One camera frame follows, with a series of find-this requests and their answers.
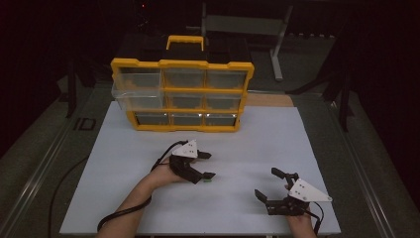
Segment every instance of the black cable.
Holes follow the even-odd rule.
[[[167,150],[163,153],[163,155],[161,155],[161,157],[159,159],[157,159],[157,161],[155,162],[154,166],[152,167],[151,171],[154,170],[158,165],[160,165],[160,162],[163,160],[163,158],[166,156],[166,154],[172,150],[173,147],[177,146],[177,145],[185,145],[186,143],[188,143],[188,141],[178,141],[173,143],[171,146],[169,146],[169,148],[167,148]]]
[[[50,202],[50,209],[49,209],[49,236],[48,237],[52,237],[52,217],[53,217],[53,202],[55,200],[55,196],[56,193],[58,192],[58,189],[61,187],[62,182],[67,178],[67,176],[76,168],[78,167],[80,164],[82,164],[83,162],[87,161],[87,159],[89,158],[89,156],[86,156],[85,158],[83,158],[83,160],[79,161],[77,164],[75,164],[73,167],[70,168],[70,170],[68,170],[65,175],[61,178],[61,180],[59,181],[58,185],[56,186],[53,194],[52,194],[52,201]]]
[[[112,219],[115,219],[117,217],[120,217],[120,216],[129,214],[129,213],[132,213],[132,212],[141,210],[141,209],[145,208],[147,205],[149,205],[151,203],[151,201],[152,201],[152,197],[150,196],[145,202],[143,202],[140,205],[133,206],[131,208],[127,208],[127,209],[124,209],[124,210],[120,210],[120,211],[117,211],[117,212],[114,212],[114,213],[112,213],[110,215],[105,216],[99,222],[98,227],[97,227],[97,231],[99,231],[106,222],[108,222],[108,221],[110,221]]]
[[[315,226],[314,226],[314,232],[315,232],[315,235],[318,235],[318,230],[321,227],[322,220],[324,219],[324,211],[322,210],[322,208],[321,208],[321,211],[322,211],[322,219],[320,219],[319,216],[317,216],[314,213],[308,211],[307,209],[304,209],[304,208],[302,208],[300,206],[297,206],[297,207],[299,209],[301,209],[303,212],[305,212],[306,214],[309,214],[310,216],[312,216],[312,217],[314,217],[316,219]]]
[[[321,222],[324,220],[324,210],[322,209],[321,205],[318,204],[318,202],[314,201],[314,203],[319,207],[319,209],[321,210]]]

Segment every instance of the tool box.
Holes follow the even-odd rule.
[[[112,94],[136,130],[235,132],[253,77],[243,39],[128,35]]]

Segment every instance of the table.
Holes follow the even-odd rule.
[[[157,190],[138,234],[289,234],[285,218],[267,215],[254,189],[270,199],[283,199],[285,181],[270,173],[276,167],[297,172],[328,193],[302,120],[294,107],[246,106],[241,118],[236,133],[135,131],[112,102],[60,233],[96,233],[99,220],[119,206],[169,145],[196,139],[198,149],[212,158],[193,167],[216,175],[211,182],[181,182]],[[319,233],[340,233],[332,204],[321,205],[325,218]],[[320,214],[316,206],[311,210]]]

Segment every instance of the organizer handle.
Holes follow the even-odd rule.
[[[201,51],[204,51],[204,38],[195,36],[169,36],[167,38],[166,49],[169,50],[170,43],[194,43],[201,45]]]

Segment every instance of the black organizer lid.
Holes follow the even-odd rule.
[[[200,44],[171,43],[166,50],[167,37],[149,37],[142,34],[127,35],[115,58],[139,61],[207,60],[211,63],[251,61],[245,39],[210,39],[204,51]]]

